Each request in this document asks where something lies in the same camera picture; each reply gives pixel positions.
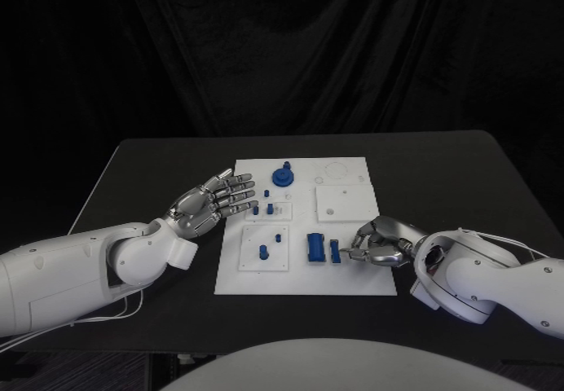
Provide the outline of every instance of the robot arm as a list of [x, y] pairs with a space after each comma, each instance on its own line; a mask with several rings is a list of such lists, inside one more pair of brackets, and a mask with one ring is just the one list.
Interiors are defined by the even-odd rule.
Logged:
[[[151, 224], [130, 223], [35, 242], [0, 255], [0, 336], [76, 320], [145, 289], [168, 264], [188, 269], [204, 235], [257, 201], [252, 175], [229, 169], [195, 187]], [[122, 279], [110, 286], [107, 265]]]
[[[368, 249], [361, 250], [368, 235]], [[381, 266], [402, 266], [412, 258], [417, 274], [412, 293], [432, 308], [443, 307], [481, 324], [501, 304], [539, 331], [564, 338], [563, 260], [544, 257], [521, 265], [514, 254], [475, 232], [426, 235], [384, 216], [361, 227], [353, 248], [341, 251], [353, 260]]]

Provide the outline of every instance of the robotic hand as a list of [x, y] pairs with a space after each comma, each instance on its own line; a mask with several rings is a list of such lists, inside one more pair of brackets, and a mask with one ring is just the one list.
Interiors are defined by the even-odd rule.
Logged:
[[[47, 329], [142, 291], [168, 264], [188, 269], [221, 218], [259, 205], [252, 175], [227, 169], [174, 203], [164, 218], [35, 242], [0, 255], [0, 336]], [[110, 286], [107, 264], [122, 284]]]
[[[368, 249], [361, 249], [366, 237]], [[521, 264], [482, 237], [527, 248], [543, 258]], [[500, 236], [458, 229], [428, 235], [410, 224], [379, 216], [358, 230], [342, 255], [380, 266], [415, 261], [412, 294], [468, 322], [482, 324], [498, 304], [546, 334], [564, 338], [564, 260]]]

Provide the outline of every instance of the white cable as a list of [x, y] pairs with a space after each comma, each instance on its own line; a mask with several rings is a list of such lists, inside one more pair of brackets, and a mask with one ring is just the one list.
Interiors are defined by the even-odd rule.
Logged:
[[115, 319], [126, 319], [129, 318], [130, 316], [133, 316], [139, 310], [142, 309], [142, 306], [143, 306], [143, 290], [139, 291], [142, 293], [142, 298], [139, 300], [139, 307], [136, 309], [136, 311], [133, 311], [130, 314], [125, 315], [125, 312], [128, 311], [128, 297], [125, 298], [126, 299], [126, 308], [125, 308], [125, 311], [120, 312], [120, 314], [117, 314], [116, 316], [97, 316], [94, 318], [87, 318], [87, 319], [80, 319], [80, 320], [74, 320], [73, 322], [68, 322], [68, 323], [64, 323], [61, 324], [60, 326], [55, 326], [55, 327], [51, 327], [51, 328], [47, 328], [45, 330], [41, 330], [38, 332], [31, 332], [28, 334], [25, 334], [24, 336], [19, 336], [18, 338], [15, 338], [14, 340], [9, 340], [9, 342], [5, 342], [2, 345], [0, 345], [0, 348], [5, 348], [0, 350], [0, 353], [4, 353], [6, 350], [11, 350], [15, 346], [18, 346], [19, 344], [22, 344], [24, 342], [27, 342], [28, 340], [31, 340], [32, 338], [37, 338], [41, 334], [45, 334], [47, 332], [51, 332], [53, 330], [61, 328], [61, 327], [66, 327], [66, 326], [73, 326], [76, 323], [90, 323], [90, 322], [104, 322], [106, 320], [115, 320]]
[[498, 240], [500, 242], [505, 242], [505, 243], [513, 244], [514, 246], [523, 247], [527, 250], [530, 250], [533, 253], [537, 253], [543, 257], [550, 258], [550, 256], [547, 254], [543, 254], [540, 251], [537, 251], [534, 248], [531, 248], [526, 243], [521, 243], [520, 241], [517, 241], [514, 239], [505, 238], [503, 236], [495, 236], [495, 235], [491, 235], [491, 234], [485, 234], [484, 232], [477, 232], [477, 231], [472, 231], [472, 230], [467, 230], [465, 228], [461, 228], [461, 230], [462, 230], [462, 232], [465, 232], [468, 234], [477, 234], [478, 236], [484, 236], [485, 238]]

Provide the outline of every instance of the black curtain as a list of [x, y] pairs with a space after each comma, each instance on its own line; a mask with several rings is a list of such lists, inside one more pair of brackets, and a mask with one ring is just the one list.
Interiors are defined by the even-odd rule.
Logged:
[[[136, 137], [484, 129], [562, 219], [563, 7], [11, 2], [2, 213], [22, 242], [66, 233], [119, 142]], [[28, 229], [19, 217], [38, 210], [58, 230]]]

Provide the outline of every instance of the blue small part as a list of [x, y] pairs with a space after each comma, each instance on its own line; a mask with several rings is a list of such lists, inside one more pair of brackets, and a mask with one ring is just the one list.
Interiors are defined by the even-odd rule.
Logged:
[[295, 173], [291, 169], [291, 163], [286, 161], [285, 166], [273, 173], [273, 183], [279, 187], [291, 186], [295, 181]]
[[267, 251], [267, 246], [265, 244], [259, 249], [259, 256], [262, 257], [263, 260], [269, 259], [269, 251]]
[[324, 249], [324, 235], [308, 234], [308, 258], [311, 262], [327, 261], [327, 250]]
[[331, 243], [331, 247], [332, 247], [332, 260], [334, 260], [334, 263], [341, 263], [340, 241], [332, 239], [330, 243]]

